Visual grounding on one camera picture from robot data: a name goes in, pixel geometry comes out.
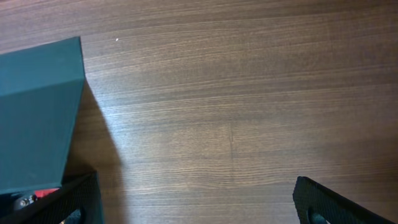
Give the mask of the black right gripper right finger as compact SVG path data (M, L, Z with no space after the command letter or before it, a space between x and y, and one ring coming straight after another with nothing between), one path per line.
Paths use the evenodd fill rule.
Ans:
M304 176L297 177L293 201L300 224L394 224Z

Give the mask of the red handled snips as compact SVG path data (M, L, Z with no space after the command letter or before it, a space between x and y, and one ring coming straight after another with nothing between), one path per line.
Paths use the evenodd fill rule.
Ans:
M47 195L54 193L59 188L42 189L42 190L30 190L26 192L18 192L12 195L12 206L13 210L20 210L34 202L46 197Z

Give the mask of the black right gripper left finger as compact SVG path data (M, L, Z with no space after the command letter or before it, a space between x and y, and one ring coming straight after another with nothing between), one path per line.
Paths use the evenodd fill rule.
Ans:
M104 223L96 172L66 176L59 190L20 210L11 208L15 193L1 195L1 224Z

